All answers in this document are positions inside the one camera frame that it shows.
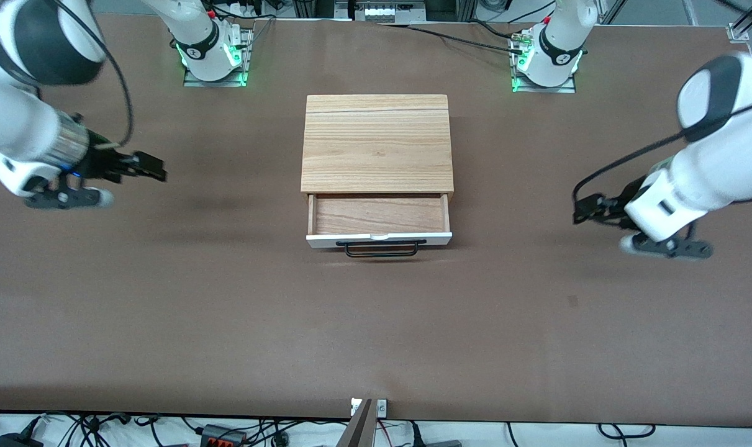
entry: wooden box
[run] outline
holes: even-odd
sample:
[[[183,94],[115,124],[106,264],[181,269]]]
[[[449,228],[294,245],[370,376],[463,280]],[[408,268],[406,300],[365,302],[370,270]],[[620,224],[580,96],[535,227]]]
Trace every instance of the wooden box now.
[[[314,248],[413,255],[418,246],[447,244],[453,235],[447,97],[308,96],[301,191]],[[399,249],[384,252],[385,246]]]

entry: wooden drawer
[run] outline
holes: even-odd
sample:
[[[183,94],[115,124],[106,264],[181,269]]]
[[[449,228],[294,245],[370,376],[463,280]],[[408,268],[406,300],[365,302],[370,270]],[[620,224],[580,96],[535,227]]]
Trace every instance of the wooden drawer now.
[[[447,194],[309,194],[307,241],[350,256],[413,255],[450,241],[447,201]]]

